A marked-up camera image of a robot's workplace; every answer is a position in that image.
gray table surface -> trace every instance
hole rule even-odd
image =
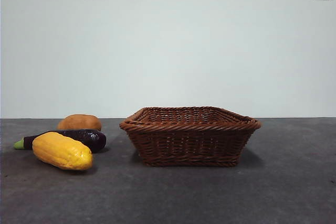
[[[1,120],[1,223],[336,223],[336,118],[260,119],[240,163],[147,167],[121,119],[86,172],[14,150],[59,119]]]

